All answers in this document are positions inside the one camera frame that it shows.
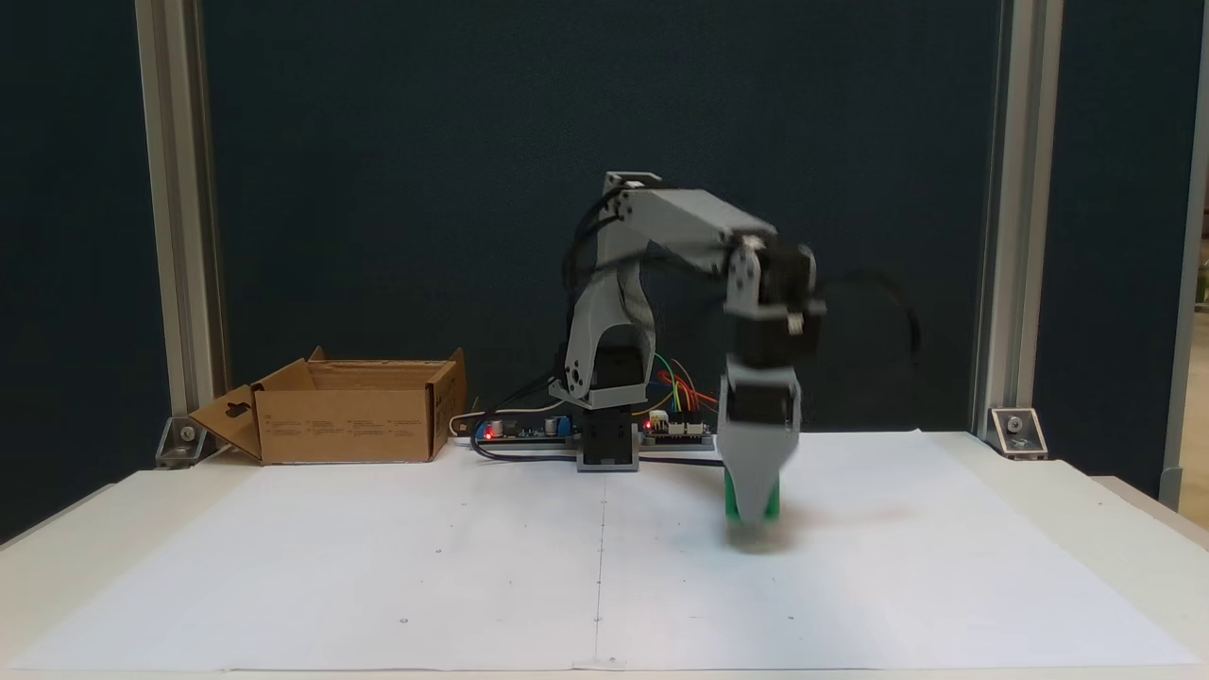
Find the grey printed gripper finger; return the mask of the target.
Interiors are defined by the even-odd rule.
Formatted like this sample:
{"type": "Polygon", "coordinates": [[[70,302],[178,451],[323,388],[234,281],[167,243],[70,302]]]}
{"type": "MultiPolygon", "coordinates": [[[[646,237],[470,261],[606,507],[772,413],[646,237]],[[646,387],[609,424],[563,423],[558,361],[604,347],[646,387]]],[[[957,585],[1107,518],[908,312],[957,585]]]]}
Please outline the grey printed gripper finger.
{"type": "Polygon", "coordinates": [[[760,528],[781,515],[781,476],[798,453],[797,438],[723,439],[725,519],[760,528]]]}

